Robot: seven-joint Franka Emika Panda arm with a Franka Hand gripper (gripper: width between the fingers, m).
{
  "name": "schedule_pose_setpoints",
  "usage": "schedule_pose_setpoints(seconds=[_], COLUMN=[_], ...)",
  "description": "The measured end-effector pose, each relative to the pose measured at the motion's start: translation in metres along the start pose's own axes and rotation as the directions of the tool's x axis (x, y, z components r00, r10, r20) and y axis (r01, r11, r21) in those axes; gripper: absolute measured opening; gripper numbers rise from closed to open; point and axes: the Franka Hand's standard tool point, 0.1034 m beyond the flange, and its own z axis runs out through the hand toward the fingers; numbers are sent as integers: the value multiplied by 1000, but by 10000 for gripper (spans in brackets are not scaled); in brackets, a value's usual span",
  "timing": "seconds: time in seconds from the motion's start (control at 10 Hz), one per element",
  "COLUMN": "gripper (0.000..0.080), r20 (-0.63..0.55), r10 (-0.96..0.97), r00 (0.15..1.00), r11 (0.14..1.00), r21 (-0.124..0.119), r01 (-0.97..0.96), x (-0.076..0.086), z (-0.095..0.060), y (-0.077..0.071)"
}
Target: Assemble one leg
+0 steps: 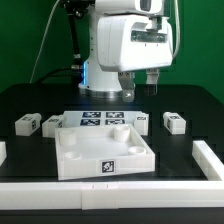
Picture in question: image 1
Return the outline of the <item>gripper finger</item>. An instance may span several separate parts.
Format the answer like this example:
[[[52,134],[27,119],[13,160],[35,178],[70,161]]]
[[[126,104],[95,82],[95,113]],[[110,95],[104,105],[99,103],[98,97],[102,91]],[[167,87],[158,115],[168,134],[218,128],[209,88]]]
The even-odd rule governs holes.
[[[148,95],[155,95],[157,93],[157,84],[159,79],[159,69],[147,69],[147,80],[146,80],[146,92]]]
[[[133,102],[135,95],[134,73],[130,71],[119,72],[118,80],[122,88],[124,102]]]

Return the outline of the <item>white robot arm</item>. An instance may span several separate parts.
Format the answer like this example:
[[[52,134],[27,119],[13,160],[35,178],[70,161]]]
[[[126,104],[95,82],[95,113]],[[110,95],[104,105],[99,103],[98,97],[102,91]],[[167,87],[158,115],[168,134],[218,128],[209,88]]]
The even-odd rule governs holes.
[[[90,55],[80,92],[132,102],[135,73],[144,70],[145,93],[156,94],[159,69],[173,60],[170,0],[95,0],[89,15]]]

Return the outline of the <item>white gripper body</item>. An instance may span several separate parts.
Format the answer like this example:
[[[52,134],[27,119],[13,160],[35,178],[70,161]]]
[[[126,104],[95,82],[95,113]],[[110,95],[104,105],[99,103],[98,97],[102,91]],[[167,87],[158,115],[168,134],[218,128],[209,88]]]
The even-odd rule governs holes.
[[[103,71],[124,72],[169,66],[173,59],[172,28],[166,18],[152,30],[146,16],[106,16],[97,25],[98,61]]]

